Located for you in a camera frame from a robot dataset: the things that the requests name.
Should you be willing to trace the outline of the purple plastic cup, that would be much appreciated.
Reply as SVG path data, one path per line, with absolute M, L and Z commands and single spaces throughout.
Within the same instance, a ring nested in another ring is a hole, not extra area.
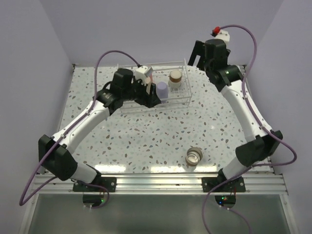
M 156 94 L 161 100 L 161 103 L 166 103 L 169 96 L 169 89 L 167 83 L 161 81 L 156 85 Z

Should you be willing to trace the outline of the cream metal cup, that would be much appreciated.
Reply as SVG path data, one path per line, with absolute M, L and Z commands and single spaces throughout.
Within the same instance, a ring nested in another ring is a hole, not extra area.
M 203 153 L 198 147 L 191 147 L 187 151 L 185 161 L 189 166 L 197 166 L 198 163 L 202 160 Z
M 182 73 L 179 70 L 172 70 L 169 73 L 168 84 L 171 88 L 177 89 L 181 86 Z

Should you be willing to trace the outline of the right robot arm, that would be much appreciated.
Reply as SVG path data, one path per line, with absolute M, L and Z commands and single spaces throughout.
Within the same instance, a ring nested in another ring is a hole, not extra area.
M 252 100 L 246 103 L 249 95 L 247 86 L 243 84 L 243 74 L 239 66 L 228 64 L 229 54 L 230 50 L 221 39 L 197 40 L 188 61 L 188 65 L 193 66 L 195 58 L 199 57 L 197 68 L 206 73 L 210 83 L 230 104 L 246 140 L 245 144 L 235 149 L 235 158 L 218 172 L 218 188 L 225 192 L 234 186 L 234 176 L 271 156 L 279 145 L 276 139 L 283 137 L 280 131 L 273 131 L 266 121 L 256 122 L 249 106 L 255 113 L 258 110 Z

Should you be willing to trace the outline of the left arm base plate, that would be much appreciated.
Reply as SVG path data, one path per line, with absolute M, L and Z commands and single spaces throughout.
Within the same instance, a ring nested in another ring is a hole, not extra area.
M 116 191 L 117 178 L 116 177 L 98 177 L 91 184 L 78 181 L 73 185 L 73 192 L 104 192 L 105 188 L 108 192 L 113 193 Z

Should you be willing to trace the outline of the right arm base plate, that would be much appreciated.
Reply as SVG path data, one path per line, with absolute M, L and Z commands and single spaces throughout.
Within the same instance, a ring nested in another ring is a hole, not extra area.
M 246 192 L 245 182 L 242 176 L 232 180 L 221 180 L 221 176 L 202 177 L 202 190 L 205 193 L 231 193 L 231 192 Z

